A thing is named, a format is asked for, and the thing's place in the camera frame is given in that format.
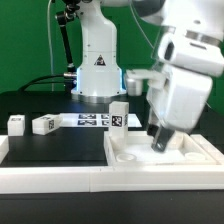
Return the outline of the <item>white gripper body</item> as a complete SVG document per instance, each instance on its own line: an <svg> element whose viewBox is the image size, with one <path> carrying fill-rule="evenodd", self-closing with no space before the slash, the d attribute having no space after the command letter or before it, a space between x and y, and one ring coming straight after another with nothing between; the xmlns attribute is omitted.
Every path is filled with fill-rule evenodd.
<svg viewBox="0 0 224 224"><path fill-rule="evenodd" d="M212 88L212 79L192 71L164 65L161 89L150 84L147 100L160 124L171 130L190 132L197 124Z"/></svg>

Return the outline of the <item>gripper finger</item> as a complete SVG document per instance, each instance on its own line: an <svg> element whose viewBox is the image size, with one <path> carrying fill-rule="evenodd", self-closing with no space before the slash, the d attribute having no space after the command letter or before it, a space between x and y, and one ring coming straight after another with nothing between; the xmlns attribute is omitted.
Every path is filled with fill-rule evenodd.
<svg viewBox="0 0 224 224"><path fill-rule="evenodd" d="M173 134L174 134L173 130L166 129L163 126L160 126L153 139L151 148L156 152L163 153Z"/></svg>
<svg viewBox="0 0 224 224"><path fill-rule="evenodd" d="M156 116L149 116L147 124L147 134L155 136L159 129L159 120Z"/></svg>

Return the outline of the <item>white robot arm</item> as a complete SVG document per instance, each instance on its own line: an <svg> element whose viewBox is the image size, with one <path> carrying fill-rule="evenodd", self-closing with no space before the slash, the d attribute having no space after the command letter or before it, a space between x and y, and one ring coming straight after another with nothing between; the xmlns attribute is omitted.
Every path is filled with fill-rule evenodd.
<svg viewBox="0 0 224 224"><path fill-rule="evenodd" d="M190 132L212 88L224 72L219 48L224 40L224 0L71 0L66 16L77 16L83 36L83 60L74 97L91 102L116 95L139 95L148 81L148 127L153 149L164 151L173 133ZM161 28L150 69L128 70L116 62L117 30L101 8L134 7L144 21Z"/></svg>

